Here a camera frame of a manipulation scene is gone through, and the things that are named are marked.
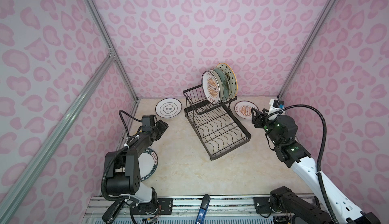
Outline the light green flower plate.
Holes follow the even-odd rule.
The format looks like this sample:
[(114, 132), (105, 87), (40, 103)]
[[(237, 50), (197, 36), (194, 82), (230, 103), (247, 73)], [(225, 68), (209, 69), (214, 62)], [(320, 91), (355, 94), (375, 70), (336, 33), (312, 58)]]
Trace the light green flower plate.
[(222, 82), (222, 88), (223, 88), (223, 95), (221, 98), (222, 102), (228, 101), (230, 99), (230, 86), (229, 86), (229, 79), (227, 75), (219, 68), (213, 69), (219, 76), (221, 82)]

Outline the star pattern cartoon plate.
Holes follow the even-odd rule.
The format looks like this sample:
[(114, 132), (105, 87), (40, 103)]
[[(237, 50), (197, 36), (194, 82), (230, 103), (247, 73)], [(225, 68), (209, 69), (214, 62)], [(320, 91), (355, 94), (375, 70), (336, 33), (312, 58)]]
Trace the star pattern cartoon plate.
[(229, 99), (233, 99), (238, 94), (238, 81), (234, 71), (226, 63), (219, 63), (216, 67), (226, 75), (229, 86)]

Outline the cream floral plate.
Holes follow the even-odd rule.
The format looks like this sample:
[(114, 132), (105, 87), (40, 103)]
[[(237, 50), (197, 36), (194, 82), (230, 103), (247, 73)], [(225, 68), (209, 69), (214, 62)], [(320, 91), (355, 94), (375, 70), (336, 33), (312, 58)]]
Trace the cream floral plate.
[(216, 77), (216, 80), (219, 83), (219, 88), (220, 88), (220, 100), (219, 100), (219, 103), (222, 103), (225, 100), (223, 80), (221, 79), (221, 77), (219, 76), (219, 74), (216, 71), (210, 70), (210, 72)]

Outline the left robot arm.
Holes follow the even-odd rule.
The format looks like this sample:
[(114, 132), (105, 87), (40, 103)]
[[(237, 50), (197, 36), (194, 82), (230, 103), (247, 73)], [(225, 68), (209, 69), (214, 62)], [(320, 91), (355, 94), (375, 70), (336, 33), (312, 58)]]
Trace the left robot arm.
[(103, 214), (102, 220), (112, 224), (124, 205), (129, 206), (130, 218), (135, 224), (133, 211), (153, 215), (155, 219), (162, 211), (156, 190), (141, 182), (139, 158), (155, 141), (159, 140), (168, 128), (168, 124), (158, 120), (155, 115), (144, 115), (141, 120), (130, 116), (142, 125), (134, 135), (126, 127), (124, 146), (105, 155), (104, 170), (101, 180), (101, 194), (113, 204)]

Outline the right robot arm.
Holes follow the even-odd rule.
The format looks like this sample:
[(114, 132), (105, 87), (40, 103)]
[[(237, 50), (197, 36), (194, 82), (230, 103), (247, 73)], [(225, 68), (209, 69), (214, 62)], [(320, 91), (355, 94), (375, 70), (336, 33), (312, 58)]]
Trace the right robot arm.
[(255, 128), (264, 129), (268, 144), (273, 144), (271, 150), (306, 183), (326, 209), (322, 211), (285, 186), (271, 191), (270, 208), (275, 212), (291, 212), (308, 224), (379, 224), (380, 220), (374, 213), (364, 212), (355, 205), (322, 171), (326, 121), (316, 108), (309, 105), (303, 107), (314, 111), (322, 122), (323, 135), (317, 160), (295, 139), (298, 126), (292, 117), (284, 114), (292, 106), (281, 105), (275, 111), (252, 108), (251, 121)]

